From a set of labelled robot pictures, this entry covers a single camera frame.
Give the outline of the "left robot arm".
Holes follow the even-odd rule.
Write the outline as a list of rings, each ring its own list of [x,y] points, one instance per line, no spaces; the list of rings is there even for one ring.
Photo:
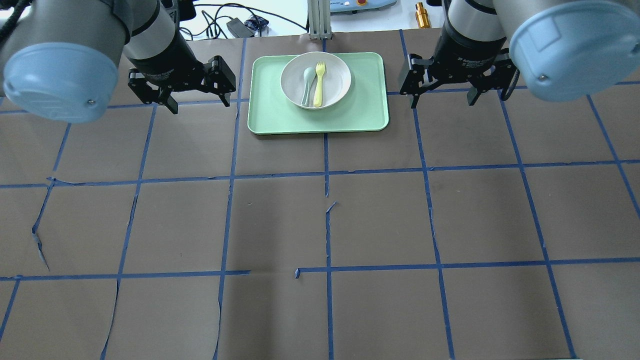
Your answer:
[[[174,92],[198,91],[230,105],[236,76],[220,55],[199,61],[179,30],[191,0],[3,0],[1,95],[55,121],[86,123],[107,110],[121,57],[143,104],[179,110]]]

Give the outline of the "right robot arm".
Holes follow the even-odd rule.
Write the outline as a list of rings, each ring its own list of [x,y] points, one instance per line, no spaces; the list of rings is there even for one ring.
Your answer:
[[[430,0],[445,17],[432,57],[408,54],[399,93],[420,96],[470,84],[467,103],[520,78],[544,101],[573,101],[604,91],[639,66],[637,0]]]

